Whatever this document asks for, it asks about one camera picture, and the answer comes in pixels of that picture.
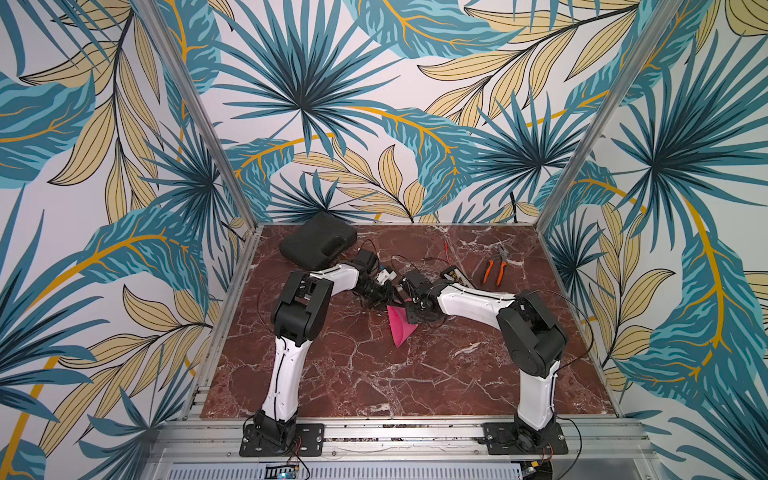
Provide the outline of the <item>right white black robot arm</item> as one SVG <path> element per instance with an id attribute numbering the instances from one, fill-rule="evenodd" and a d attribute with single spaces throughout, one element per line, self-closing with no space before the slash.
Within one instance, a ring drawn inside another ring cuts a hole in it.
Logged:
<path id="1" fill-rule="evenodd" d="M 498 329 L 520 373 L 520 400 L 515 420 L 532 432 L 554 423 L 556 373 L 568 335 L 544 300 L 534 291 L 489 292 L 445 279 L 434 282 L 412 270 L 400 281 L 409 301 L 407 320 L 463 317 Z"/>

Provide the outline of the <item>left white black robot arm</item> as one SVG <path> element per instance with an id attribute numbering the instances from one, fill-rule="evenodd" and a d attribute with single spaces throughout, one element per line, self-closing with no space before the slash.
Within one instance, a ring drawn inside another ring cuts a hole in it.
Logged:
<path id="1" fill-rule="evenodd" d="M 280 442 L 294 435 L 304 363 L 324 327 L 331 298 L 352 292 L 373 306 L 385 304 L 395 278 L 394 270 L 381 266 L 376 254 L 365 249 L 328 269 L 289 275 L 272 315 L 275 361 L 266 398 L 254 418 L 257 432 Z"/>

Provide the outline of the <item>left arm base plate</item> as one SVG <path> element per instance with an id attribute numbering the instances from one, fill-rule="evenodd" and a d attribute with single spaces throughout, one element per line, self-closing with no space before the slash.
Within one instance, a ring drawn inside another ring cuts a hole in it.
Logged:
<path id="1" fill-rule="evenodd" d="M 285 428 L 247 424 L 239 448 L 244 458 L 284 457 L 297 453 L 300 457 L 320 457 L 324 446 L 325 425 L 299 423 Z"/>

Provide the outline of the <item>pink square paper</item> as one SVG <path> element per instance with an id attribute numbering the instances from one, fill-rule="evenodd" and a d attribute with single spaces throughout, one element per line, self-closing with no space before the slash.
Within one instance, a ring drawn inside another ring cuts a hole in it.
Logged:
<path id="1" fill-rule="evenodd" d="M 387 315 L 394 345 L 399 348 L 416 331 L 418 325 L 408 322 L 405 307 L 388 305 Z"/>

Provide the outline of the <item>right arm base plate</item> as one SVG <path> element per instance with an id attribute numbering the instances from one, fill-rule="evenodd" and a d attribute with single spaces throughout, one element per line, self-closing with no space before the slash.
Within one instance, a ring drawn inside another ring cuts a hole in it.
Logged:
<path id="1" fill-rule="evenodd" d="M 482 443 L 489 455 L 564 455 L 569 452 L 561 426 L 550 421 L 542 430 L 525 423 L 488 422 L 482 424 Z"/>

